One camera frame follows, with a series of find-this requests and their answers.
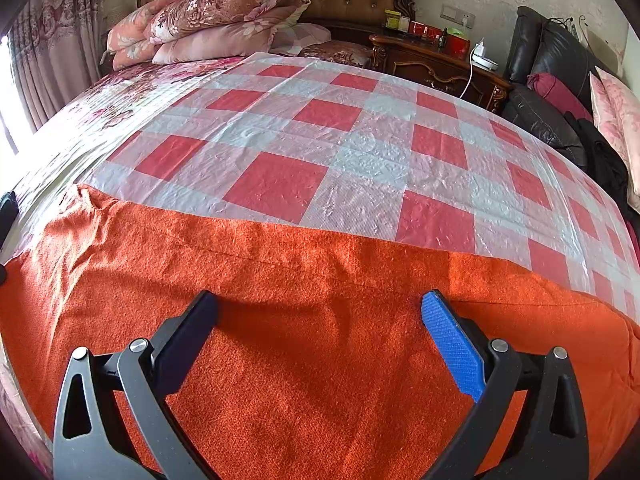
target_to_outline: metal screw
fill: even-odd
[[[556,346],[554,348],[554,355],[558,358],[558,359],[566,359],[567,356],[569,355],[566,350],[564,348],[562,348],[561,346]]]
[[[494,339],[491,341],[491,348],[496,352],[506,352],[509,349],[509,344],[504,339]]]
[[[142,338],[132,341],[131,344],[129,345],[129,350],[136,353],[142,352],[145,348],[146,348],[146,339],[142,339]]]
[[[89,353],[89,350],[87,349],[86,346],[79,346],[73,351],[73,353],[71,354],[71,357],[76,361],[81,361],[86,357],[88,353]]]

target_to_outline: white cable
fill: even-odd
[[[474,77],[473,57],[474,57],[474,52],[476,51],[476,48],[478,48],[478,46],[480,46],[480,43],[476,43],[476,46],[471,49],[471,54],[469,54],[469,65],[471,65],[471,74],[469,74],[469,81],[466,82],[465,89],[462,91],[462,94],[460,94],[460,99],[462,99],[465,96],[466,91],[469,89],[469,86],[471,85],[471,80]]]

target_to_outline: curtain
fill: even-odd
[[[35,132],[100,79],[102,0],[29,0],[9,32],[12,68]]]

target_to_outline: red box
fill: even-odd
[[[409,34],[413,34],[414,36],[422,37],[424,34],[424,29],[426,25],[419,22],[411,22],[409,23]]]
[[[428,25],[425,30],[426,39],[430,43],[435,43],[436,36],[441,36],[443,33],[443,30],[439,29],[438,27],[431,27],[431,25]],[[466,56],[468,56],[470,48],[471,42],[469,40],[465,40],[457,36],[452,36],[450,34],[447,35],[447,44],[444,47],[445,54],[464,59]]]

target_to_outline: pink cushion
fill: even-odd
[[[123,48],[117,51],[113,58],[113,69],[117,72],[127,66],[151,61],[159,48],[160,45],[149,43],[148,40],[142,40],[127,48]]]
[[[315,23],[298,23],[276,32],[270,52],[281,56],[297,56],[306,46],[331,40],[329,29]]]
[[[640,101],[621,81],[598,70],[602,85],[616,113],[629,161],[629,177],[635,194],[640,194]]]
[[[556,76],[547,73],[530,75],[527,79],[527,86],[557,110],[560,110],[562,115],[571,112],[576,119],[587,119],[593,123],[591,114]]]
[[[149,23],[145,37],[151,43],[169,43],[203,28],[248,22],[273,7],[294,3],[294,0],[175,0]]]
[[[134,10],[109,32],[107,50],[116,52],[145,39],[145,28],[153,17],[174,0],[154,0]]]
[[[252,22],[205,28],[185,38],[165,43],[156,53],[154,63],[182,63],[267,52],[275,34],[273,27],[286,20],[296,8],[276,7]]]
[[[634,192],[629,156],[626,151],[625,137],[618,125],[618,115],[604,85],[593,74],[591,74],[591,104],[593,105],[593,124],[616,150],[629,172],[629,186],[626,190],[628,204],[640,213],[640,196]]]

